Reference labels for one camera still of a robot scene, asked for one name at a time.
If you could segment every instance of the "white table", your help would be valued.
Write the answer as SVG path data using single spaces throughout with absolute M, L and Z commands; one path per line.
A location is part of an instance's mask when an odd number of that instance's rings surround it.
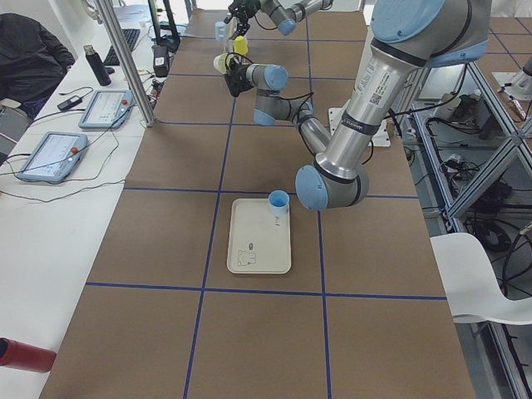
M 149 18 L 147 14 L 141 19 Z M 137 22 L 126 22 L 123 27 L 139 25 Z M 146 32 L 147 27 L 144 27 L 133 56 L 139 69 L 150 70 L 151 43 Z M 110 44 L 103 26 L 89 43 L 94 45 L 102 58 L 105 57 Z M 95 90 L 127 88 L 121 68 L 115 66 L 115 70 L 116 73 L 111 75 L 112 83 L 100 87 L 85 57 L 80 57 L 39 116 L 58 111 L 57 104 L 69 97 L 59 96 L 59 92 L 82 86 L 91 86 Z M 84 108 L 90 98 L 91 95 L 87 96 L 77 108 Z M 36 122 L 15 146 L 12 154 L 32 152 L 48 131 L 82 131 L 77 127 L 80 116 L 80 112 L 72 112 Z M 135 107 L 125 124 L 116 130 L 119 147 L 95 180 L 41 185 L 23 183 L 12 175 L 4 175 L 0 176 L 0 190 L 49 200 L 85 187 L 123 180 L 133 163 L 144 130 L 142 115 Z M 85 133 L 89 141 L 93 141 L 101 131 Z M 110 132 L 105 133 L 89 148 L 69 178 L 95 176 L 116 145 L 116 139 Z M 15 168 L 22 166 L 22 162 L 23 158 L 12 160 Z M 0 167 L 0 173 L 8 171 L 6 164 Z M 59 349 L 122 187 L 122 183 L 108 185 L 48 204 L 0 195 L 0 337 L 55 351 Z M 36 399 L 47 377 L 48 373 L 0 367 L 0 396 Z

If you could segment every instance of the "keyboard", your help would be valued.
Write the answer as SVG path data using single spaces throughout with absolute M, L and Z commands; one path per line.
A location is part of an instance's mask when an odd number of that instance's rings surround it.
M 135 49 L 136 41 L 139 39 L 140 29 L 122 29 L 122 32 L 124 33 L 124 37 L 126 38 L 127 45 L 133 52 L 133 50 Z M 108 67 L 120 65 L 120 61 L 118 61 L 118 56 L 116 55 L 113 46 L 111 46 L 111 48 L 109 49 L 106 59 L 103 61 L 103 65 L 106 65 Z

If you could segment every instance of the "red cylinder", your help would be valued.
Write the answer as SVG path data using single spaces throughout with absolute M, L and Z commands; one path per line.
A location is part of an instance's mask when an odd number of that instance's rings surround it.
M 54 351 L 0 338 L 0 366 L 29 372 L 49 372 L 54 360 L 56 360 Z

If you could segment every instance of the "tablet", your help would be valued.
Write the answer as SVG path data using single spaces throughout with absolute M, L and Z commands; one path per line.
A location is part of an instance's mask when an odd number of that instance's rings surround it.
M 119 127 L 135 103 L 129 90 L 98 90 L 92 95 L 78 125 L 82 129 Z
M 16 176 L 27 181 L 60 183 L 85 153 L 86 143 L 87 137 L 83 133 L 49 131 Z

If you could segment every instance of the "black bottle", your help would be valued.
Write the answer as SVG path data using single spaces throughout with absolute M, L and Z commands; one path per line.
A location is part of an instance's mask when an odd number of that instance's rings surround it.
M 89 61 L 89 65 L 91 66 L 98 83 L 100 83 L 100 86 L 110 85 L 111 79 L 109 74 L 101 61 L 100 55 L 94 50 L 94 47 L 87 44 L 86 46 L 83 46 L 83 50 L 85 50 L 86 60 Z

